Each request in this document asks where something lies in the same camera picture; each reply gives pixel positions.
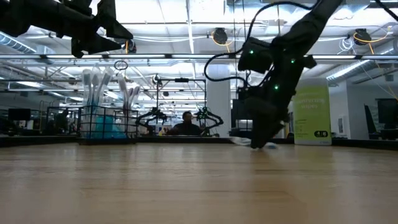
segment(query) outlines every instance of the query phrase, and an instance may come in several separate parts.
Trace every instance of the black monitor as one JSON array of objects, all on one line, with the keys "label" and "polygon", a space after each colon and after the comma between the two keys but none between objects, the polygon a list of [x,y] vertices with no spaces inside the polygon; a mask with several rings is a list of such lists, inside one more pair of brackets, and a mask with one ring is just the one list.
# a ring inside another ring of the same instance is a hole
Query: black monitor
[{"label": "black monitor", "polygon": [[8,119],[12,121],[30,120],[30,109],[9,108]]},{"label": "black monitor", "polygon": [[396,99],[377,100],[379,123],[398,124],[398,101]]}]

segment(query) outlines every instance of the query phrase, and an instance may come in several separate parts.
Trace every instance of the wooden table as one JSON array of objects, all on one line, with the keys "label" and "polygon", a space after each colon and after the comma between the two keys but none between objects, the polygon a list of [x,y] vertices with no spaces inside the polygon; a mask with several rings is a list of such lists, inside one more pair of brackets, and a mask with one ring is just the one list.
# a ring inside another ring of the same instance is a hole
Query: wooden table
[{"label": "wooden table", "polygon": [[229,144],[0,149],[0,223],[396,223],[398,152]]}]

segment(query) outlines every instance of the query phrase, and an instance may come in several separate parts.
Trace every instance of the ceiling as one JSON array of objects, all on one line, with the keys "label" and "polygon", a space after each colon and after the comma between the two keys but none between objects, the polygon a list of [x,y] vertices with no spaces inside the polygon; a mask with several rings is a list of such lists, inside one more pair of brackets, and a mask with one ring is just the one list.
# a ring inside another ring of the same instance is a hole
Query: ceiling
[{"label": "ceiling", "polygon": [[[94,0],[91,3],[93,14],[96,14],[96,5],[98,2],[98,0]],[[228,9],[225,11],[226,12],[224,12],[224,1],[222,0],[116,0],[117,20],[134,35],[137,54],[219,54],[238,50],[245,40],[249,23],[257,9],[247,8],[244,14],[242,10],[236,10],[235,14],[229,13]],[[393,8],[392,11],[398,13],[398,6],[397,8]],[[292,25],[305,14],[306,11],[303,10],[295,10],[291,14],[280,11],[280,22],[278,23],[276,9],[268,9],[257,18],[251,36],[271,41],[279,32],[281,34],[288,32]],[[373,40],[381,39],[386,36],[386,38],[372,43],[372,47],[376,50],[379,46],[390,42],[394,36],[398,34],[394,33],[398,28],[396,24],[397,22],[391,18],[390,15],[379,8],[367,8],[359,10],[354,14],[344,16],[335,14],[328,21],[320,40],[312,47],[309,54],[371,54],[368,45],[352,45],[349,46],[349,50],[348,48],[344,50],[345,48],[342,46],[342,41],[344,41],[348,34],[352,35],[355,29],[367,29],[367,32],[371,34]],[[228,35],[228,43],[230,43],[228,47],[217,45],[211,38],[211,33],[217,27],[225,29]],[[98,33],[104,35],[105,30],[100,29]],[[47,30],[31,27],[26,34],[21,35],[17,40],[33,49],[37,48],[38,45],[44,45],[52,49],[55,54],[69,55],[71,51],[70,39],[68,37],[64,37],[63,39],[50,38],[49,36],[52,35],[54,34],[51,34]],[[107,53],[125,54],[123,50],[105,52],[104,54]],[[0,45],[0,54],[21,53]],[[7,62],[13,63],[18,67],[24,67],[24,69],[30,70],[42,77],[45,76],[45,67],[48,66],[46,64],[39,64],[34,60],[8,60]],[[53,60],[53,62],[54,64],[48,68],[47,74],[53,74],[51,78],[59,80],[70,77],[80,79],[83,69],[92,68],[92,66],[99,61],[82,60],[76,62],[74,60]],[[114,62],[115,60],[109,60],[107,63],[102,61],[99,63],[100,68],[105,69],[106,66],[113,68]],[[128,63],[129,68],[125,71],[125,76],[145,89],[154,87],[152,78],[155,75],[161,78],[205,78],[203,76],[205,61],[203,60],[152,59],[149,63],[150,66],[148,66],[148,60],[145,59],[128,60]],[[236,71],[236,62],[234,60],[225,60],[215,63],[228,64],[231,75],[238,74],[245,76],[244,72]],[[330,69],[350,63],[353,62],[336,60],[318,61],[318,65],[311,70],[306,69],[302,77],[322,77],[322,75]],[[371,70],[368,71],[368,73],[371,73],[370,75],[375,75],[374,73],[377,73],[377,71]],[[263,74],[253,72],[251,75],[251,83],[259,83],[263,76]],[[367,75],[365,73],[359,73],[355,77],[349,78],[349,80],[351,82],[356,82],[366,77]],[[71,86],[65,82],[58,84],[60,85],[58,87],[66,89],[81,88],[79,85]],[[358,85],[375,85],[375,83],[362,82]],[[118,85],[112,83],[109,85],[109,88],[117,90]],[[164,88],[186,89],[186,92],[183,93],[170,92],[170,96],[167,97],[170,99],[204,99],[204,94],[201,92],[200,87],[194,83],[189,83],[188,86],[188,84],[170,82],[167,87]],[[235,88],[236,82],[231,82],[231,96],[233,98],[235,96]],[[59,94],[65,96],[78,96],[80,93],[60,92]],[[153,105],[153,101],[151,101],[148,95],[141,94],[139,101],[141,105],[146,106],[142,109],[143,111]],[[73,100],[68,100],[68,102],[76,103],[76,101]],[[192,104],[192,106],[183,105],[181,106],[181,110],[188,107],[194,110],[196,108],[196,103]]]}]

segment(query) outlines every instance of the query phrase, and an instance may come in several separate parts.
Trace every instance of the dark hair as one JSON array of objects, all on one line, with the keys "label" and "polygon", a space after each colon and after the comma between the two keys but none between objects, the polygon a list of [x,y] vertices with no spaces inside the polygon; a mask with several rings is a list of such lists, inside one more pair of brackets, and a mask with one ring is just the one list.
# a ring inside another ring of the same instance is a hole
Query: dark hair
[{"label": "dark hair", "polygon": [[186,117],[186,115],[188,114],[192,114],[191,111],[186,111],[182,114],[182,119],[184,119]]}]

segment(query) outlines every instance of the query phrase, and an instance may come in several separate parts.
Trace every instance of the person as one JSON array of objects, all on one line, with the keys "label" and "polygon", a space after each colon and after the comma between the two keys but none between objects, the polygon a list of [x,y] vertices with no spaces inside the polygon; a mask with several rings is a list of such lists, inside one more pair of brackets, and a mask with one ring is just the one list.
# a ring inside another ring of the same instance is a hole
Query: person
[{"label": "person", "polygon": [[169,135],[190,135],[199,136],[202,130],[199,126],[192,124],[192,114],[186,111],[182,114],[183,122],[176,124],[167,134]]}]

